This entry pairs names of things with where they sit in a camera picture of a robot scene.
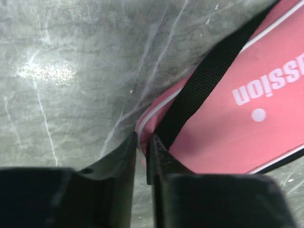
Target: table surface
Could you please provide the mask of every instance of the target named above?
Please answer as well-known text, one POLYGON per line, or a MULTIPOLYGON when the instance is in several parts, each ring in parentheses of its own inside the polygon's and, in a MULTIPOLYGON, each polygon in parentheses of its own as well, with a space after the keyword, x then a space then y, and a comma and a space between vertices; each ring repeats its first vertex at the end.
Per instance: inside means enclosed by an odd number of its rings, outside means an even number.
MULTIPOLYGON (((155 97, 272 1, 0 0, 0 165, 97 161, 155 97)), ((302 162, 269 175, 304 227, 302 162)), ((152 227, 140 163, 132 227, 152 227)))

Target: white dot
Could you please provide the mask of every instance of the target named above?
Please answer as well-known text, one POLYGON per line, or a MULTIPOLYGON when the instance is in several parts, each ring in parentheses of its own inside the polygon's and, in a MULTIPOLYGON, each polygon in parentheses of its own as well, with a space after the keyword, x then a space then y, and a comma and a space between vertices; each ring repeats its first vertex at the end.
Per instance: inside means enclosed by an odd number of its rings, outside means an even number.
POLYGON ((256 122, 262 122, 266 119, 266 112, 262 108, 257 108, 252 111, 251 118, 256 122))

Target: bag strap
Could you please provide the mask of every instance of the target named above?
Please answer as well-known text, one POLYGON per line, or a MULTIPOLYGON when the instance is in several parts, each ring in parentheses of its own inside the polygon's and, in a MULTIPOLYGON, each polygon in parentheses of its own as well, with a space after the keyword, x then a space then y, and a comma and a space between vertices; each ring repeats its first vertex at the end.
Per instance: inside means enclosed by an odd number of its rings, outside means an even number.
POLYGON ((201 107, 243 46, 278 2, 279 0, 276 0, 237 31, 220 41, 199 64, 154 130, 154 134, 158 135, 167 150, 174 143, 186 121, 201 107))

